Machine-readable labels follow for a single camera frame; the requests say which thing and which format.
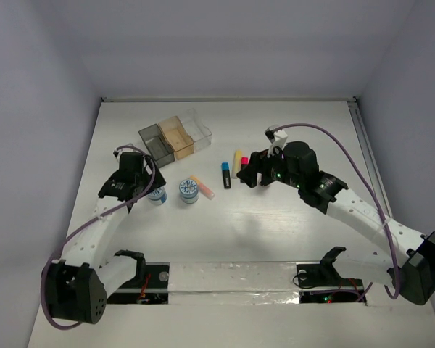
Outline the blue white slime jar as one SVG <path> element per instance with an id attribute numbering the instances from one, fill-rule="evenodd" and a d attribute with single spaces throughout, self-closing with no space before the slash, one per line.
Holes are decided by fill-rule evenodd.
<path id="1" fill-rule="evenodd" d="M 167 193 L 165 187 L 159 187 L 151 191 L 147 196 L 148 200 L 153 205 L 162 205 L 167 201 Z"/>

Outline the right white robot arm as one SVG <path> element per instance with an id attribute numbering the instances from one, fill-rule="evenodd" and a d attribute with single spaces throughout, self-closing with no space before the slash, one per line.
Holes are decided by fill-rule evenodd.
<path id="1" fill-rule="evenodd" d="M 368 256 L 355 258 L 346 247 L 335 246 L 321 260 L 298 265 L 299 287 L 339 286 L 359 278 L 397 289 L 415 305 L 424 305 L 435 292 L 435 232 L 426 235 L 381 216 L 345 182 L 321 171 L 316 153 L 305 142 L 252 153 L 237 177 L 250 188 L 275 181 L 295 188 L 305 204 L 374 244 Z"/>

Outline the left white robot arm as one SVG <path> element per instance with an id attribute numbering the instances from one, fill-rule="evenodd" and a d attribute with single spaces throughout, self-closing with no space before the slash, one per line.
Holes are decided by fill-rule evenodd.
<path id="1" fill-rule="evenodd" d="M 98 323 L 121 286 L 149 282 L 143 253 L 109 246 L 133 206 L 166 181 L 152 156 L 133 145 L 116 148 L 114 156 L 118 169 L 100 188 L 91 218 L 67 236 L 42 270 L 41 307 L 58 330 Z"/>

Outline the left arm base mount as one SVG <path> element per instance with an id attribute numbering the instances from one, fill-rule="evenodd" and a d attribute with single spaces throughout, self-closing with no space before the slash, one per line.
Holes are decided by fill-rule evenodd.
<path id="1" fill-rule="evenodd" d="M 111 305 L 164 305 L 168 303 L 169 262 L 147 262 L 143 253 L 120 250 L 115 257 L 136 261 L 136 274 L 107 300 Z"/>

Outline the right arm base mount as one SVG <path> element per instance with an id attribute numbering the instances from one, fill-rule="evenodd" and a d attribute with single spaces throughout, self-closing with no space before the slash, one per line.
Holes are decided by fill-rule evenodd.
<path id="1" fill-rule="evenodd" d="M 320 261 L 297 264 L 292 283 L 299 289 L 300 304 L 367 303 L 363 281 L 342 278 L 334 268 L 338 256 L 345 251 L 345 247 L 335 246 Z"/>

